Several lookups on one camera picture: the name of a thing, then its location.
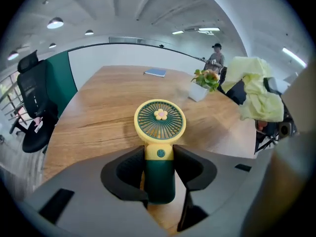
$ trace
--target ceiling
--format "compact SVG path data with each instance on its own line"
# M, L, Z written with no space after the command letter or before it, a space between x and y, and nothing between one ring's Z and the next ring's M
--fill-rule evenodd
M301 70L299 65L279 52L283 46L289 46L306 61L311 54L309 36L299 22L293 22L285 3L282 0L242 1L244 8L241 9L251 19L253 54L277 66L287 66L291 71ZM209 39L211 43L219 40L231 49L241 50L237 41L240 37L222 13L219 7L210 6L206 0L27 0L2 40L0 71L36 49L39 55L60 51L48 49L52 42L57 47L66 47L77 40L81 40L80 44L85 43L84 32L88 29L95 32L94 37L142 37L142 33L151 29L159 33L157 38L164 35L171 39L175 38L171 34L174 31L192 26L216 26L221 31L215 33L216 39ZM47 29L49 20L56 16L63 19L64 26ZM187 36L188 41L202 39L197 35ZM7 61L13 50L18 50L19 57Z

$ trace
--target black slot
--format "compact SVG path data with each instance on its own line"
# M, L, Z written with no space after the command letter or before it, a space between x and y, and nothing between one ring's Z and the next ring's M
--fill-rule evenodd
M55 224L74 193L73 191L59 189L39 211L39 214L50 223Z
M243 170L243 171L246 171L246 172L249 172L251 170L250 166L247 166L247 165L244 165L244 164L237 164L235 166L235 168Z

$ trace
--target black office chair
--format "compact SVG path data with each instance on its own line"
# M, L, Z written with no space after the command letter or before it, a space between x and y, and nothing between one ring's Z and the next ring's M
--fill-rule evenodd
M47 61L39 61L36 52L37 50L20 60L17 84L24 108L31 118L42 117L42 126L36 132L36 123L33 120L26 129L19 123L19 116L10 129L10 134L16 127L25 133L22 150L26 153L33 153L45 147L58 121L57 105L50 101L46 92Z

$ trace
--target white wall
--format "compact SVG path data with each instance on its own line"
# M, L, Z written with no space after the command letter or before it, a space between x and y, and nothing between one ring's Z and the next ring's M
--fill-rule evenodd
M111 44L80 48L69 52L69 62L74 81L79 90L103 66L131 65L173 69L193 75L205 63L188 55L163 48Z

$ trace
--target green panel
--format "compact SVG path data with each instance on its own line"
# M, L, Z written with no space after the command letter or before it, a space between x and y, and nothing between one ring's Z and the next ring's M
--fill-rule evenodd
M77 88L71 72L68 51L58 53L47 59L46 85L51 101L58 106L58 117L62 114Z
M173 201L176 194L173 160L147 160L144 189L150 203Z

